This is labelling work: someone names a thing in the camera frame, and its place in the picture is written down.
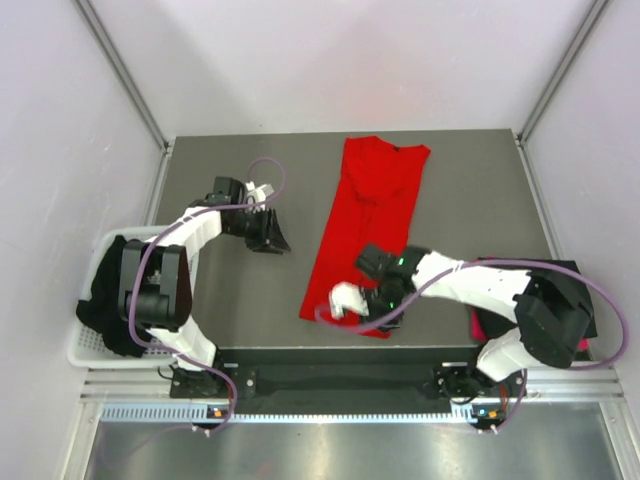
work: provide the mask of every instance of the garment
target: garment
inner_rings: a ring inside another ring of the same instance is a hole
[[[300,318],[315,320],[315,307],[326,304],[329,292],[340,282],[376,285],[354,266],[367,244],[397,255],[402,252],[430,152],[424,145],[396,147],[374,136],[346,139],[340,183]],[[339,323],[358,322],[358,316],[349,313]],[[387,338],[389,333],[375,330],[366,335]]]
[[[91,284],[91,300],[80,300],[76,316],[87,327],[102,335],[104,345],[118,355],[141,357],[145,348],[129,335],[127,322],[118,313],[118,291],[122,252],[127,241],[118,235],[100,261]],[[138,336],[148,342],[151,335],[136,329]]]
[[[571,260],[544,260],[547,263],[553,263],[554,265],[559,265],[564,268],[568,268],[573,270],[574,272],[578,272],[578,266],[576,262]],[[503,269],[517,269],[519,267],[500,267]],[[587,287],[575,280],[572,281],[574,284],[574,288],[580,292],[582,296],[585,298],[589,297],[589,291]],[[492,338],[498,338],[507,333],[509,330],[515,328],[516,326],[511,323],[506,318],[498,315],[497,313],[491,312],[489,310],[484,310],[482,308],[472,308],[471,309],[471,336],[480,342],[486,342]],[[587,330],[584,334],[584,338],[580,342],[579,350],[586,350],[589,348],[589,338],[594,338],[598,336],[598,331],[596,330],[596,323],[592,320],[587,327]]]

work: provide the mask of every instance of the red t-shirt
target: red t-shirt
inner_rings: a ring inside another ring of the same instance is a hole
[[[396,255],[407,245],[422,169],[431,150],[424,145],[396,147],[378,137],[347,138],[340,183],[311,273],[300,318],[315,320],[317,305],[329,301],[340,282],[373,287],[354,264],[369,243]],[[357,325],[358,315],[339,320]],[[378,330],[366,335],[381,338]]]

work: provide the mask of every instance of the metal floor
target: metal floor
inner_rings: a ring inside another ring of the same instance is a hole
[[[231,425],[206,439],[102,424],[86,480],[621,480],[600,407],[524,405],[498,436],[450,425]]]

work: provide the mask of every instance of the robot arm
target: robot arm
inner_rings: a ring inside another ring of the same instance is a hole
[[[255,252],[282,254],[290,251],[290,247],[280,231],[275,210],[265,205],[200,212],[222,205],[259,203],[271,193],[270,185],[256,187],[252,182],[243,184],[232,178],[217,177],[213,192],[194,201],[175,222],[183,225],[163,238],[152,252],[138,297],[136,326],[188,358],[214,366],[218,362],[217,348],[202,334],[191,316],[189,261],[223,233],[244,238],[247,247]],[[120,315],[125,320],[140,260],[153,240],[132,240],[125,246],[118,298]],[[177,361],[183,371],[206,373],[180,355]]]
[[[356,266],[379,285],[373,289],[341,283],[330,293],[334,318],[345,310],[368,323],[394,310],[428,280],[460,264],[437,252],[407,247],[400,256],[374,245],[364,249]],[[593,319],[588,298],[573,280],[554,272],[472,267],[455,271],[424,290],[423,297],[441,297],[498,313],[513,323],[499,338],[489,340],[475,362],[481,383],[495,384],[529,367],[568,368]],[[402,314],[383,328],[397,328]]]

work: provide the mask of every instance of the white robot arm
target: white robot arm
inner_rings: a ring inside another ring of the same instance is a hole
[[[191,315],[188,264],[193,256],[223,233],[243,237],[247,247],[255,252],[282,254],[290,251],[275,210],[267,209],[264,204],[223,211],[211,207],[260,203],[271,193],[273,189],[268,184],[256,187],[252,182],[244,184],[232,178],[217,177],[213,192],[194,201],[174,222],[181,224],[180,228],[164,237],[152,252],[138,296],[136,326],[180,352],[176,354],[180,369],[202,372],[185,361],[183,355],[213,366],[218,353],[215,344],[202,334]],[[154,238],[145,242],[132,240],[123,251],[118,298],[123,319],[127,319],[140,259]]]
[[[456,270],[461,263],[428,249],[407,247],[395,256],[370,245],[356,266],[379,281],[378,287],[336,285],[329,298],[331,313],[337,319],[351,310],[360,315],[361,323],[368,323],[393,311],[407,295],[441,272]],[[475,362],[479,375],[486,376],[488,383],[498,383],[529,367],[571,365],[593,319],[590,299],[574,287],[568,277],[553,272],[478,266],[454,271],[421,296],[489,310],[513,323],[506,334],[484,345]],[[400,320],[401,316],[385,327],[397,327]]]

